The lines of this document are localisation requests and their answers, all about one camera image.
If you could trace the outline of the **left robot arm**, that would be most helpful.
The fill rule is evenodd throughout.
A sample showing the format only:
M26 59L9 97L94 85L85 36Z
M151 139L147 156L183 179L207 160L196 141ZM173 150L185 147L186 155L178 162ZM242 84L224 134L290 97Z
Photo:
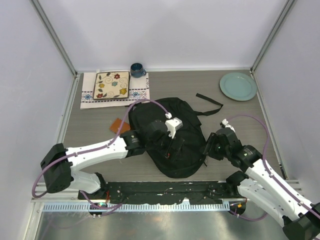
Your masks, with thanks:
M40 163L46 191L54 194L71 188L100 200L106 195L106 182L101 174L83 172L84 168L139 156L147 150L156 150L165 158L173 157L183 144L183 140L176 136L182 126L183 122L178 118L165 122L156 120L147 127L129 130L92 145L66 148L62 143L55 144Z

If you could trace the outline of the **brown leather wallet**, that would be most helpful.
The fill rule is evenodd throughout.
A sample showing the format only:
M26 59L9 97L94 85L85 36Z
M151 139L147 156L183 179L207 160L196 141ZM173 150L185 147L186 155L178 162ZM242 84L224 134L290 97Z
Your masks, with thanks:
M124 122L122 125L122 120L120 118L116 118L115 121L109 127L109 130L113 133L117 133L120 130L120 134L127 132L131 129L130 125L127 122Z

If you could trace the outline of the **black student backpack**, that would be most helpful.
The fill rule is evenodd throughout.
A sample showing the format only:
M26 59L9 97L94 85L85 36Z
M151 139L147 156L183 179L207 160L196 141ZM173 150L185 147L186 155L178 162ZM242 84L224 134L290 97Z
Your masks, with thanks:
M190 177L206 159L203 154L206 139L199 117L218 113L223 104L199 93L196 97L217 105L218 108L196 111L178 97L167 97L154 103L138 103L128 113L131 129L137 131L139 140L156 167L169 178ZM170 132L166 129L165 112L182 121L182 126L174 137L170 137Z

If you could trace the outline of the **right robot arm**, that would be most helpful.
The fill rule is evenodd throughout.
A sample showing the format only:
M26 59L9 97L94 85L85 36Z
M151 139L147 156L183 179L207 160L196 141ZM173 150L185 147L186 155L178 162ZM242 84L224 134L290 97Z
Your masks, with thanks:
M226 193L251 200L278 222L289 240L320 236L319 203L312 203L290 186L255 147L243 145L232 128L212 132L203 152L216 160L227 159L239 169L227 178Z

